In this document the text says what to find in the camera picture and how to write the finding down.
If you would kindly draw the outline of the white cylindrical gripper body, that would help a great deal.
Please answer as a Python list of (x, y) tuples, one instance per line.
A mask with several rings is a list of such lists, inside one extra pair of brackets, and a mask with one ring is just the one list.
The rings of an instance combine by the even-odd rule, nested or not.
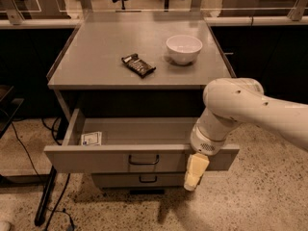
[(240, 122), (214, 115), (206, 108), (192, 129), (192, 149), (203, 155), (214, 156), (224, 146), (227, 136), (239, 126)]

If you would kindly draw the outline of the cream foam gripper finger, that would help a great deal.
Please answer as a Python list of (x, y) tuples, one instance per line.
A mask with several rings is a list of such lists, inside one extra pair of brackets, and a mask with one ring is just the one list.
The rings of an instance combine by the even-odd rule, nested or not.
[(206, 155), (195, 153), (189, 157), (184, 178), (184, 188), (187, 191), (192, 192), (196, 189), (209, 164), (210, 161)]

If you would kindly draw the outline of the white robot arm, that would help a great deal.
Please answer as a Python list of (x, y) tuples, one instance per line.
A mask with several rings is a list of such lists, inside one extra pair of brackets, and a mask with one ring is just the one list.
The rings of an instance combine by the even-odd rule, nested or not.
[(203, 91), (205, 110), (194, 125), (184, 188), (193, 191), (223, 148), (229, 133), (243, 123), (261, 127), (295, 146), (308, 149), (308, 106), (264, 95), (262, 85), (251, 78), (219, 78)]

